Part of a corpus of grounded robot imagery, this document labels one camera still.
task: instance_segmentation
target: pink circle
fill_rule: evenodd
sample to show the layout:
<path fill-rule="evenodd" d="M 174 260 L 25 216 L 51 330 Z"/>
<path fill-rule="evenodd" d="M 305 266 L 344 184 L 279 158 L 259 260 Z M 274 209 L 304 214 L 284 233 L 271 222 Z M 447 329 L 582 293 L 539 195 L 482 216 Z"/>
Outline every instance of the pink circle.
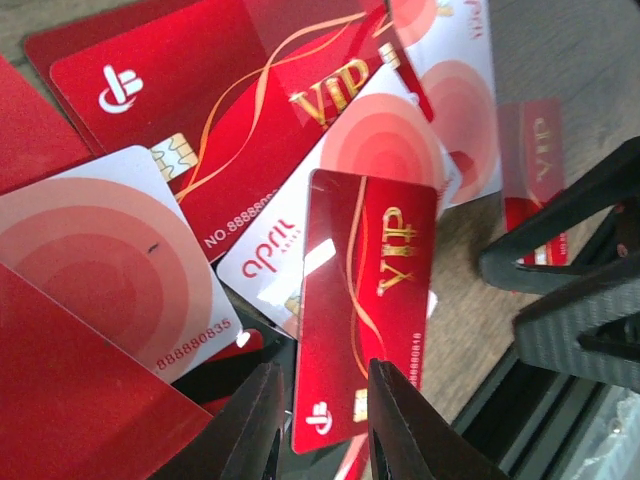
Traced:
<path fill-rule="evenodd" d="M 422 86 L 433 108 L 433 129 L 462 172 L 462 186 L 452 201 L 469 201 L 486 187 L 498 162 L 491 91 L 478 72 L 456 60 L 427 71 Z"/>
<path fill-rule="evenodd" d="M 409 47 L 424 37 L 436 19 L 436 0 L 392 0 L 393 26 L 403 47 Z"/>
<path fill-rule="evenodd" d="M 0 261 L 147 368 L 207 328 L 209 265 L 189 227 L 153 197 L 55 178 L 5 195 L 2 207 Z"/>
<path fill-rule="evenodd" d="M 329 129 L 321 167 L 440 188 L 442 152 L 429 122 L 408 101 L 386 93 L 353 101 Z"/>

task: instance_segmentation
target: wooden surface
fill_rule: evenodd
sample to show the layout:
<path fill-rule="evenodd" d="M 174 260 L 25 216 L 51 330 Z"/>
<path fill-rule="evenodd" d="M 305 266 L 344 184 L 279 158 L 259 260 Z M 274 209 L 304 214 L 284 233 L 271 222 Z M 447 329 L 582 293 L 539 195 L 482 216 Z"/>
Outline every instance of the wooden surface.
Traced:
<path fill-rule="evenodd" d="M 0 0 L 0 51 L 44 91 L 23 37 L 127 1 Z M 490 0 L 490 7 L 498 100 L 563 101 L 569 182 L 640 133 L 640 10 L 632 0 Z M 449 421 L 508 347 L 510 320 L 531 301 L 477 276 L 477 253 L 502 232 L 500 215 L 493 195 L 447 212 L 438 230 L 433 289 L 440 303 L 423 392 Z M 593 228 L 572 230 L 571 245 Z"/>

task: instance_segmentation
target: gold swirl design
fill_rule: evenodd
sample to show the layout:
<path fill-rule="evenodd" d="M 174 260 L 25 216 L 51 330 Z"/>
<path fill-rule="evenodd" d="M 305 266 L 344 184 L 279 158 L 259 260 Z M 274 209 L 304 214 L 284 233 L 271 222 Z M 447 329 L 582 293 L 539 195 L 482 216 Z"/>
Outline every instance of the gold swirl design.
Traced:
<path fill-rule="evenodd" d="M 371 319 L 371 317 L 369 316 L 369 314 L 367 313 L 367 311 L 362 307 L 362 305 L 360 305 L 360 302 L 358 301 L 358 297 L 356 294 L 356 290 L 355 287 L 353 285 L 352 282 L 352 278 L 353 278 L 353 251 L 355 248 L 355 242 L 356 242 L 356 237 L 357 237 L 357 233 L 358 233 L 358 224 L 360 223 L 360 216 L 363 210 L 363 203 L 364 203 L 364 194 L 365 194 L 365 189 L 367 186 L 367 177 L 362 177 L 362 179 L 360 180 L 360 188 L 358 189 L 358 199 L 356 200 L 356 208 L 355 211 L 353 213 L 353 220 L 351 222 L 351 232 L 349 232 L 349 242 L 347 244 L 347 264 L 346 264 L 346 271 L 347 271 L 347 286 L 349 289 L 349 296 L 351 297 L 351 303 L 353 304 L 353 308 L 355 309 L 355 312 L 358 314 L 358 317 L 360 317 L 360 319 L 364 322 L 364 324 L 369 327 L 371 329 L 371 331 L 374 333 L 374 335 L 376 336 L 376 338 L 378 339 L 378 342 L 380 343 L 380 346 L 382 347 L 382 355 L 383 358 L 382 360 L 386 360 L 387 358 L 387 349 L 384 345 L 384 340 L 382 339 L 382 335 L 380 334 L 380 331 L 378 330 L 378 327 L 376 326 L 375 322 Z M 366 255 L 366 249 L 363 248 L 363 256 Z M 365 378 L 368 378 L 368 374 L 366 373 L 367 370 L 364 368 L 364 365 L 362 365 L 362 361 L 359 359 L 357 351 L 355 349 L 355 340 L 354 340 L 354 328 L 353 328 L 353 324 L 354 322 L 352 321 L 352 349 L 353 349 L 353 354 L 354 357 L 356 359 L 356 362 L 358 363 L 358 367 L 360 368 L 361 372 L 363 372 Z"/>
<path fill-rule="evenodd" d="M 227 88 L 227 90 L 224 91 L 224 93 L 220 96 L 220 98 L 216 101 L 215 105 L 213 106 L 213 108 L 211 109 L 211 112 L 209 113 L 209 116 L 207 117 L 207 120 L 204 124 L 204 128 L 202 130 L 202 135 L 200 136 L 200 150 L 198 152 L 198 158 L 200 159 L 200 162 L 198 162 L 198 164 L 196 165 L 196 167 L 193 169 L 191 176 L 189 178 L 189 182 L 187 183 L 187 186 L 182 189 L 180 192 L 178 192 L 175 197 L 178 200 L 178 203 L 181 203 L 182 200 L 184 200 L 184 198 L 191 193 L 192 191 L 194 191 L 195 189 L 201 187 L 202 185 L 204 185 L 205 183 L 207 183 L 209 180 L 211 180 L 212 178 L 214 178 L 216 175 L 218 175 L 220 172 L 222 172 L 225 168 L 227 168 L 237 157 L 238 155 L 240 155 L 240 153 L 242 152 L 242 150 L 244 150 L 245 146 L 247 145 L 247 143 L 249 143 L 249 140 L 251 139 L 253 132 L 255 131 L 255 128 L 258 124 L 258 120 L 260 119 L 260 115 L 262 113 L 262 107 L 264 104 L 264 99 L 266 96 L 266 90 L 267 90 L 267 82 L 268 82 L 268 77 L 269 77 L 269 70 L 273 67 L 279 66 L 279 65 L 284 65 L 286 63 L 290 63 L 296 60 L 300 60 L 301 58 L 305 58 L 311 55 L 314 55 L 316 53 L 318 53 L 319 51 L 325 49 L 326 47 L 328 47 L 329 45 L 331 45 L 335 40 L 337 40 L 345 31 L 346 29 L 349 27 L 349 25 L 356 21 L 359 20 L 360 18 L 364 17 L 366 15 L 365 12 L 360 12 L 360 13 L 356 13 L 353 15 L 348 15 L 346 17 L 340 17 L 340 18 L 336 18 L 334 20 L 328 20 L 326 22 L 321 22 L 315 25 L 310 25 L 308 27 L 305 27 L 301 30 L 298 30 L 297 32 L 291 34 L 289 37 L 287 37 L 280 45 L 278 45 L 278 47 L 273 51 L 273 53 L 271 54 L 271 56 L 269 57 L 269 59 L 267 60 L 267 63 L 264 67 L 259 68 L 257 70 L 254 70 L 253 72 L 250 72 L 248 74 L 246 74 L 244 77 L 240 78 L 239 80 L 237 80 L 236 82 L 234 82 L 229 88 Z M 331 27 L 337 27 L 343 25 L 342 29 L 340 29 L 339 32 L 337 32 L 333 37 L 331 37 L 329 40 L 327 40 L 325 43 L 323 43 L 322 45 L 314 48 L 313 50 L 310 50 L 308 52 L 302 53 L 300 55 L 297 55 L 295 57 L 291 57 L 291 58 L 287 58 L 287 59 L 283 59 L 280 60 L 278 62 L 274 62 L 276 56 L 282 51 L 283 48 L 285 48 L 289 43 L 291 43 L 292 41 L 307 35 L 309 33 L 312 32 L 316 32 L 318 30 L 323 30 L 325 28 L 331 28 Z M 251 123 L 251 128 L 249 130 L 249 134 L 247 135 L 247 138 L 245 139 L 244 143 L 242 144 L 242 146 L 240 147 L 240 149 L 238 150 L 238 152 L 236 152 L 236 154 L 231 157 L 229 160 L 227 160 L 227 162 L 224 163 L 224 165 L 222 165 L 220 168 L 218 168 L 216 171 L 214 171 L 213 173 L 207 175 L 206 177 L 198 180 L 197 182 L 196 177 L 200 171 L 200 167 L 203 164 L 203 159 L 204 159 L 204 154 L 205 151 L 207 149 L 207 140 L 209 137 L 209 132 L 211 130 L 211 125 L 213 123 L 213 119 L 215 118 L 215 115 L 218 111 L 218 109 L 220 108 L 220 104 L 222 103 L 222 101 L 225 99 L 225 97 L 229 94 L 229 92 L 231 92 L 231 90 L 233 90 L 237 85 L 239 85 L 240 83 L 244 82 L 245 80 L 247 80 L 248 78 L 251 78 L 252 76 L 256 75 L 256 74 L 260 74 L 260 77 L 258 78 L 258 84 L 256 86 L 256 96 L 255 96 L 255 107 L 254 107 L 254 112 L 253 112 L 253 121 Z"/>
<path fill-rule="evenodd" d="M 369 223 L 367 222 L 367 209 L 364 208 L 362 211 L 362 251 L 367 251 L 367 242 L 369 238 Z M 358 270 L 358 279 L 356 281 L 356 295 L 360 294 L 360 283 L 362 282 L 362 275 L 364 274 L 364 262 L 360 262 L 360 268 Z M 369 370 L 364 365 L 364 362 L 360 359 L 358 355 L 358 346 L 356 345 L 356 311 L 355 309 L 351 310 L 351 351 L 353 352 L 353 358 L 358 364 L 358 369 L 360 373 L 364 376 L 365 379 L 369 379 Z"/>

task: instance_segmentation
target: gold vip lettering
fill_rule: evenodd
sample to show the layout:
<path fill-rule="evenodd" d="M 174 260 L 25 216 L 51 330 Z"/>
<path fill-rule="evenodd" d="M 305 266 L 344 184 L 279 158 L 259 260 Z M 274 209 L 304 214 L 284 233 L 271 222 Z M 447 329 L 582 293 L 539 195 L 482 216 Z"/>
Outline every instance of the gold vip lettering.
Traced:
<path fill-rule="evenodd" d="M 402 211 L 398 207 L 390 207 L 382 217 L 382 259 L 378 281 L 378 295 L 384 295 L 390 288 L 404 280 L 415 280 L 413 272 L 403 272 L 393 265 L 394 257 L 412 257 L 416 254 L 410 243 L 417 236 L 410 224 L 405 224 Z"/>
<path fill-rule="evenodd" d="M 338 114 L 340 114 L 353 97 L 357 95 L 367 78 L 369 78 L 367 63 L 356 58 L 340 67 L 324 80 L 311 85 L 307 92 L 294 93 L 289 98 L 289 102 L 298 104 L 326 130 L 329 128 L 328 124 L 333 118 L 327 118 L 325 90 L 329 92 L 331 102 L 336 107 Z"/>
<path fill-rule="evenodd" d="M 551 130 L 544 118 L 538 117 L 533 122 L 533 136 L 536 154 L 536 181 L 541 182 L 551 170 L 551 162 L 546 160 L 545 157 L 553 147 Z"/>

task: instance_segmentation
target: red vip card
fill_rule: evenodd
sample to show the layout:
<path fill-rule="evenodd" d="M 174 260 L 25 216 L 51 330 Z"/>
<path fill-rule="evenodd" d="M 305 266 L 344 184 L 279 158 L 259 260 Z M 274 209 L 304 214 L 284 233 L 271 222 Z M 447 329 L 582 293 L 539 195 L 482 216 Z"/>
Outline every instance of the red vip card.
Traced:
<path fill-rule="evenodd" d="M 430 117 L 382 4 L 369 14 L 357 0 L 290 7 L 202 0 L 51 70 L 106 151 L 132 143 L 166 150 L 179 136 L 189 159 L 171 163 L 158 153 L 156 161 L 210 260 L 251 223 L 383 58 Z"/>
<path fill-rule="evenodd" d="M 2 57 L 0 112 L 0 194 L 89 158 L 71 125 Z"/>
<path fill-rule="evenodd" d="M 0 264 L 3 478 L 141 480 L 211 416 Z"/>
<path fill-rule="evenodd" d="M 565 188 L 560 101 L 504 105 L 498 119 L 505 223 L 511 231 Z M 567 243 L 563 233 L 521 261 L 525 265 L 566 265 Z"/>
<path fill-rule="evenodd" d="M 24 49 L 31 64 L 51 89 L 58 103 L 62 105 L 87 145 L 96 155 L 106 152 L 56 88 L 50 76 L 52 65 L 57 60 L 160 18 L 179 8 L 195 3 L 195 1 L 147 0 L 136 2 L 132 5 L 125 5 L 84 18 L 69 25 L 36 33 L 25 41 Z"/>
<path fill-rule="evenodd" d="M 437 193 L 317 170 L 311 179 L 292 448 L 367 431 L 367 370 L 392 361 L 419 388 Z"/>

